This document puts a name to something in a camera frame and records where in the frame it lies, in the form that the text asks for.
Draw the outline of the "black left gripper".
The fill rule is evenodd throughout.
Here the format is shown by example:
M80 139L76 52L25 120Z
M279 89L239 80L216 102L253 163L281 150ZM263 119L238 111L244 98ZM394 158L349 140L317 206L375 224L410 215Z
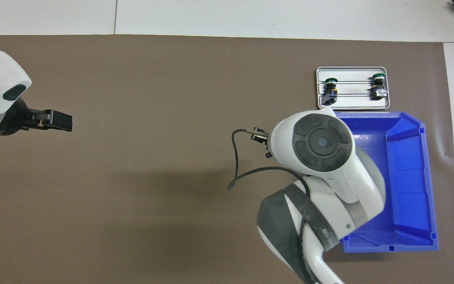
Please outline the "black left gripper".
M22 98L18 98L5 112L0 122L0 136L28 131L31 126L32 128L53 128L72 132L73 117L55 110L31 110Z

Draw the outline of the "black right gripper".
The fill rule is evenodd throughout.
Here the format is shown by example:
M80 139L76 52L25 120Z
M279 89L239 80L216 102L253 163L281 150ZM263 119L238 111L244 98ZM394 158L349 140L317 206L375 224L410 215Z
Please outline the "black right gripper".
M251 134L251 139L259 142L260 144L265 145L266 147L266 158L271 158L272 153L270 151L269 147L269 138L270 138L270 133L267 133L265 130L261 128L254 127L253 128L253 133Z

